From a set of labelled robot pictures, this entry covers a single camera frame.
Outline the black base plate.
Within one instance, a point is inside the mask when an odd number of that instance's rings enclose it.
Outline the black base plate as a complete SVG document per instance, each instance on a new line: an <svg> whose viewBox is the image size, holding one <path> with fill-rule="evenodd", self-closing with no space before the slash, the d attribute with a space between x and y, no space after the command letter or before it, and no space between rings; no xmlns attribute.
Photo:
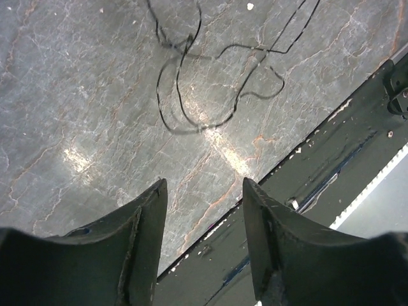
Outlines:
<svg viewBox="0 0 408 306"><path fill-rule="evenodd" d="M329 228L405 144L403 57L386 61L257 184ZM242 202L160 276L155 305L263 305L254 294ZM336 231L365 239L407 234L407 155Z"/></svg>

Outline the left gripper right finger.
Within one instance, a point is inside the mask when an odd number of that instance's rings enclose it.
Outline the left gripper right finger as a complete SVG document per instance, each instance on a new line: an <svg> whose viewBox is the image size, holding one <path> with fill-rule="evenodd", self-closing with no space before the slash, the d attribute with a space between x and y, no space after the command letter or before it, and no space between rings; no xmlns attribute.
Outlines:
<svg viewBox="0 0 408 306"><path fill-rule="evenodd" d="M406 305L407 234L327 228L243 181L252 283L263 305Z"/></svg>

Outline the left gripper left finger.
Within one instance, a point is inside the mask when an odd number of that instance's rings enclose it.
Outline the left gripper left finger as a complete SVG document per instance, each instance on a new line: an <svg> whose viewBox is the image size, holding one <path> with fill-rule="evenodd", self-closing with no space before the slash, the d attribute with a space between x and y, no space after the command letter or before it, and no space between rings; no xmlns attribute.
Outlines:
<svg viewBox="0 0 408 306"><path fill-rule="evenodd" d="M158 180L63 236L1 229L2 305L152 305L168 204Z"/></svg>

